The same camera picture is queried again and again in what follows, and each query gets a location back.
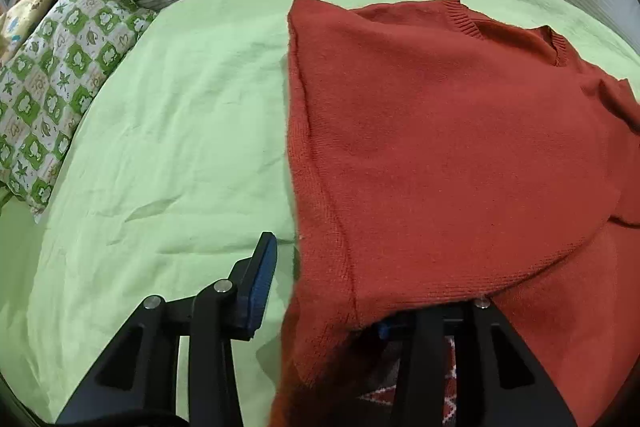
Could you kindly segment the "light green bed sheet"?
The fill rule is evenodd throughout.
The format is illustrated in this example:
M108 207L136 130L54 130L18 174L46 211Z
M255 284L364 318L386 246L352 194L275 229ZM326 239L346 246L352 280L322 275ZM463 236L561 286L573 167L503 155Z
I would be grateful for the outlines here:
M270 231L279 257L265 320L233 347L244 421L265 425L296 246L285 146L292 1L181 0L160 11L82 118L47 210L4 204L1 372L44 421L146 296L196 294ZM563 0L461 1L515 26L549 26L605 72L639 79L638 53Z

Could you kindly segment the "red knit sweater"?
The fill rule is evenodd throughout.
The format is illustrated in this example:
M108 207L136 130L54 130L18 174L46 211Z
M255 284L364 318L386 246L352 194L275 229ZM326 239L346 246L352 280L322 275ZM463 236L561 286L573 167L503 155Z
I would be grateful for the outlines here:
M639 105L547 26L460 0L288 12L299 269L275 426L386 421L357 335L489 296L581 426L639 376Z

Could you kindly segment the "green white patterned pillow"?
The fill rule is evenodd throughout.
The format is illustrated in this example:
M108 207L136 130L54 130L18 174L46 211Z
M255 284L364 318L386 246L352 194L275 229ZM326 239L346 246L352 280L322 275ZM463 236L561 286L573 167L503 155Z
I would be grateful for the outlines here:
M1 185L34 216L82 117L155 17L134 0L58 0L1 67Z

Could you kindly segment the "yellow floral pillow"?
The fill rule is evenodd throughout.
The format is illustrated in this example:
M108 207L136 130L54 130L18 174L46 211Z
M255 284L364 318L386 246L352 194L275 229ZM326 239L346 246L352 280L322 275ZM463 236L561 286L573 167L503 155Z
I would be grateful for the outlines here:
M1 65L14 57L56 0L21 0L1 15Z

